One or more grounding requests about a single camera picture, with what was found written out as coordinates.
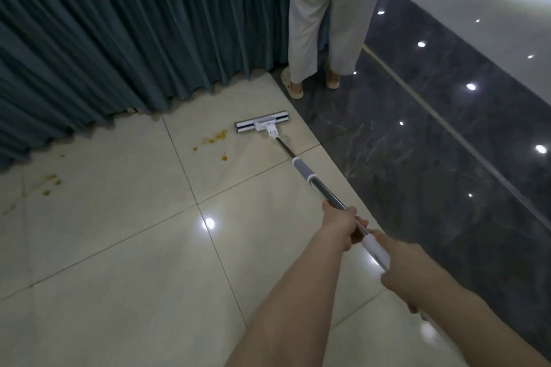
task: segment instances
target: beige slipper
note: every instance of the beige slipper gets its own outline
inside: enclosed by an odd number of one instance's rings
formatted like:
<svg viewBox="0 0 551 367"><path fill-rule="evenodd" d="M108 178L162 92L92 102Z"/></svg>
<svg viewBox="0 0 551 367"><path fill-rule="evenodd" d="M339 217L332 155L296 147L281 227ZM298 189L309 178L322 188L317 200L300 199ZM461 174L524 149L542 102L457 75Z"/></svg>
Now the beige slipper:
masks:
<svg viewBox="0 0 551 367"><path fill-rule="evenodd" d="M329 61L326 60L323 64L323 68L325 68L325 85L333 90L336 90L341 85L341 77L339 76L339 81L334 83L329 81Z"/></svg>
<svg viewBox="0 0 551 367"><path fill-rule="evenodd" d="M285 88L292 99L302 99L304 96L304 91L301 91L299 94L291 91L291 71L288 67L285 67L285 69L281 72L281 81L283 82L283 85L285 85Z"/></svg>

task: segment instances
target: mop handle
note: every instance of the mop handle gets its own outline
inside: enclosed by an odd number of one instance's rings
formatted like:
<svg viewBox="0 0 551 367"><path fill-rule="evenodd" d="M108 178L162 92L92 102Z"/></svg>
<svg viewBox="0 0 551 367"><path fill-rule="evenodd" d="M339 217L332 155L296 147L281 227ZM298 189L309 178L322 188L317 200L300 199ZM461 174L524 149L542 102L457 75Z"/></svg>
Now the mop handle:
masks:
<svg viewBox="0 0 551 367"><path fill-rule="evenodd" d="M300 158L294 157L293 158L293 165L297 169L297 171L300 173L302 177L316 190L318 190L321 195L327 199L329 204L333 206L335 209L339 210L346 210L346 206L327 188L325 184L321 182L321 180L316 176L316 173L314 173L310 167L307 166L307 164ZM364 246L365 250L373 257L373 259L383 268L383 270L387 271L390 268L390 256L389 253L379 244L379 242L376 240L375 236L369 231L367 231L366 228L359 222L356 223L356 226L358 229L364 233L364 238L362 240L362 245ZM427 322L429 322L432 327L442 336L444 339L446 339L450 345L459 352L457 346L455 343L450 339L450 337L438 326L438 324L431 319L429 315L427 315L424 312L420 312L421 318Z"/></svg>

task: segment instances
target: teal curtain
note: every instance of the teal curtain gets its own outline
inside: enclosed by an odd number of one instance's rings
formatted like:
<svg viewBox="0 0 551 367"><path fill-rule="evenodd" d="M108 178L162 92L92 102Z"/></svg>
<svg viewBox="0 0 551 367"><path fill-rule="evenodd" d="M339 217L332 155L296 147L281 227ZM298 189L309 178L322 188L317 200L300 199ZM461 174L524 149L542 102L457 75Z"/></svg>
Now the teal curtain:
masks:
<svg viewBox="0 0 551 367"><path fill-rule="evenodd" d="M289 0L0 0L0 167L287 58Z"/></svg>

